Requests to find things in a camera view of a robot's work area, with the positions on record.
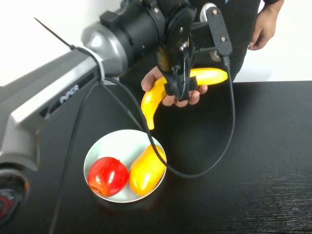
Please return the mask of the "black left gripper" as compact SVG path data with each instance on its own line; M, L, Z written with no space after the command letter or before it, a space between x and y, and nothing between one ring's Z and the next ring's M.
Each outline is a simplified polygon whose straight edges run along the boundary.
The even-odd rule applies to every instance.
M189 100L189 91L197 87L190 72L195 59L195 48L190 40L173 47L160 46L155 51L157 67L164 76L164 90L167 95L174 95L178 101Z

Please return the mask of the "person's right hand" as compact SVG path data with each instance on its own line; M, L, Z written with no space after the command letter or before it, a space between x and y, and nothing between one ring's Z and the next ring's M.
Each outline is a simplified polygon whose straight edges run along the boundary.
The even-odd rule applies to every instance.
M153 69L151 69L145 77L141 81L141 88L144 92L150 91L153 84L161 78L163 75L161 71L158 69L157 66L155 66ZM197 90L191 91L190 94L190 99L189 100L184 100L184 101L178 101L174 96L166 96L162 100L162 104L164 106L172 106L176 105L177 107L185 107L188 104L189 105L195 105L199 102L200 95L206 93L208 91L208 86L203 85L199 86Z

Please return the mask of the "person's left hand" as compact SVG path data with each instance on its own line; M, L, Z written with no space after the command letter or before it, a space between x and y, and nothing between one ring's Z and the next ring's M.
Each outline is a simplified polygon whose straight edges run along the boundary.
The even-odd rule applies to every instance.
M278 12L265 6L259 13L255 22L253 35L248 46L249 50L256 51L264 48L275 35Z

